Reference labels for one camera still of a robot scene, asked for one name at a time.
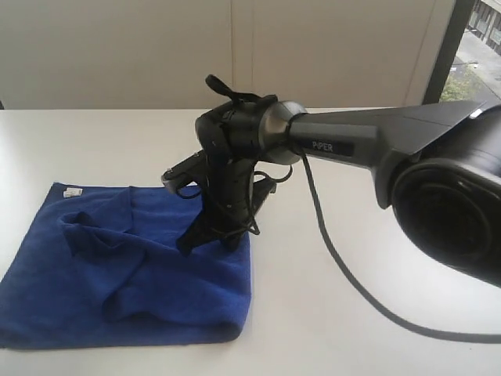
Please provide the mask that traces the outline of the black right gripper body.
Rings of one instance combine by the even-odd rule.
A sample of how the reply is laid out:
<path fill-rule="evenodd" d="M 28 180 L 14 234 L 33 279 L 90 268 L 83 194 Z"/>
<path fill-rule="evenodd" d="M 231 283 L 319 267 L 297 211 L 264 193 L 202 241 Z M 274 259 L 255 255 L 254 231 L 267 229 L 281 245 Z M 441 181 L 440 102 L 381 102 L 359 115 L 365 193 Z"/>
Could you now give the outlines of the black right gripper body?
<path fill-rule="evenodd" d="M 212 230 L 213 240 L 222 242 L 232 233 L 261 233 L 256 214 L 276 192 L 278 179 L 256 171 L 257 163 L 247 158 L 207 157 L 202 210 L 196 218 Z"/>

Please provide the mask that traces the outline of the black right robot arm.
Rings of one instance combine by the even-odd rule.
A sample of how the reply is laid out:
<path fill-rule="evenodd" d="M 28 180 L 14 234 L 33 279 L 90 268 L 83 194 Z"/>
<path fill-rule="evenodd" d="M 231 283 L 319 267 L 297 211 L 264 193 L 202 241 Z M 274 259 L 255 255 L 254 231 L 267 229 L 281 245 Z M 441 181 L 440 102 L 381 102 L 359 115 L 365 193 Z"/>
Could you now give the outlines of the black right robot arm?
<path fill-rule="evenodd" d="M 204 214 L 180 240 L 235 241 L 251 224 L 254 166 L 309 155 L 370 171 L 377 203 L 443 265 L 500 284 L 500 108 L 471 101 L 310 114 L 275 97 L 232 101 L 195 123 L 199 153 L 164 173 L 200 187 Z"/>

